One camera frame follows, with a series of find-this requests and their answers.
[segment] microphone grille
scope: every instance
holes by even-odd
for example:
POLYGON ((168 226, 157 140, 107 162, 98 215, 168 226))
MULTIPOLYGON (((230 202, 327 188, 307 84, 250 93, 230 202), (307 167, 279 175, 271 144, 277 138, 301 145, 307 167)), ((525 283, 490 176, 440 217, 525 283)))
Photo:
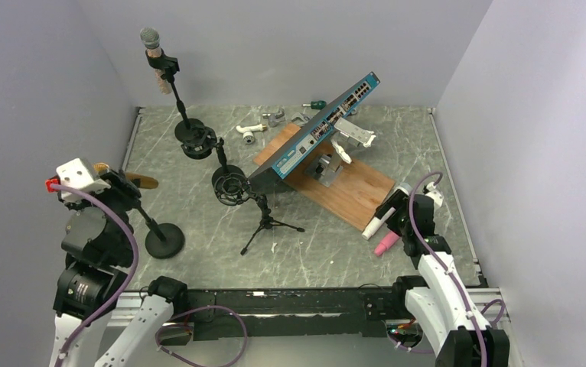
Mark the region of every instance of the microphone grille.
POLYGON ((151 27, 144 27, 140 31, 140 40, 148 49, 160 47, 160 34, 151 27))

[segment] wooden plank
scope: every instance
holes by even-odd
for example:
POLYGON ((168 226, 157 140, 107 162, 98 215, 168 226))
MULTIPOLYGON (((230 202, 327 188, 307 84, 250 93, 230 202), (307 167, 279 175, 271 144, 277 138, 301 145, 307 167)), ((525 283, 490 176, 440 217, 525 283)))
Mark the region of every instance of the wooden plank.
MULTIPOLYGON (((257 164, 270 158, 299 127, 288 124, 253 159, 257 164)), ((363 231, 374 216, 376 207, 381 204, 395 181, 363 162, 352 159, 351 164, 343 162, 343 170, 330 187, 325 187, 312 177, 304 174, 304 169, 319 154, 331 154, 334 149, 330 143, 322 142, 300 163, 284 182, 309 199, 322 205, 333 214, 363 231)))

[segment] white wall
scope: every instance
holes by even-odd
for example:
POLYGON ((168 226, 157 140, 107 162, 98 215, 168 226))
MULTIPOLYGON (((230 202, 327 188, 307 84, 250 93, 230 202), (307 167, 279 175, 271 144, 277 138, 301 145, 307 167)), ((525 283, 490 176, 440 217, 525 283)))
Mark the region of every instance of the white wall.
POLYGON ((370 104, 435 106, 491 0, 79 0, 138 106, 172 105, 139 40, 161 34, 186 104, 332 100, 371 70, 370 104))
POLYGON ((119 164, 131 99, 74 0, 0 2, 0 366, 42 366, 69 217, 44 181, 75 157, 119 164))
POLYGON ((494 0, 437 110, 526 365, 586 365, 586 2, 494 0))

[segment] pink tube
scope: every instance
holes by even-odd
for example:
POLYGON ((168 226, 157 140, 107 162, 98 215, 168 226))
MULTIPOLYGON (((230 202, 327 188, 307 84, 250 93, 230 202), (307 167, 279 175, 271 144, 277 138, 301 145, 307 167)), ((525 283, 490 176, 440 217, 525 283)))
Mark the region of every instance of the pink tube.
POLYGON ((399 235, 394 233, 393 231, 388 232, 388 234, 383 237, 379 245, 374 250, 376 256, 383 255, 383 252, 388 251, 391 247, 394 246, 395 242, 399 239, 399 235))

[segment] gray marble surface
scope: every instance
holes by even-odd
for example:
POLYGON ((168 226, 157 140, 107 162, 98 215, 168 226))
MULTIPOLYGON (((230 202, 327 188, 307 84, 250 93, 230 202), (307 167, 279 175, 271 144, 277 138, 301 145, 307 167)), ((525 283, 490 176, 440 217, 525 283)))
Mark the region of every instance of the gray marble surface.
MULTIPOLYGON (((223 137, 229 163, 250 175, 257 167, 252 158, 285 123, 256 132, 253 145, 243 143, 235 126, 264 122, 261 114, 277 111, 278 107, 191 106, 187 114, 223 137)), ((299 106, 284 107, 287 118, 295 112, 315 113, 299 106)), ((130 289, 148 285, 159 275, 184 281, 190 288, 257 288, 390 285, 397 276, 418 274, 400 242, 380 258, 373 254, 387 232, 385 227, 365 241, 357 229, 293 190, 269 195, 272 216, 304 227, 306 232, 286 228, 262 231, 250 245, 250 251, 240 256, 240 249, 259 224, 257 205, 251 201, 228 207, 216 200, 211 185, 212 173, 219 167, 216 154, 202 161, 183 154, 174 137, 174 127, 181 120, 174 107, 144 108, 140 117, 127 171, 160 181, 159 188, 143 190, 143 206, 158 222, 179 225, 187 243, 174 258, 151 258, 144 249, 148 230, 140 215, 132 213, 131 224, 141 259, 130 289)), ((371 148, 348 148, 353 158, 411 186, 429 171, 445 172, 426 108, 362 106, 357 115, 348 119, 377 134, 371 148)), ((435 214, 436 231, 451 246, 464 283, 478 284, 449 177, 444 177, 439 188, 445 202, 435 214)))

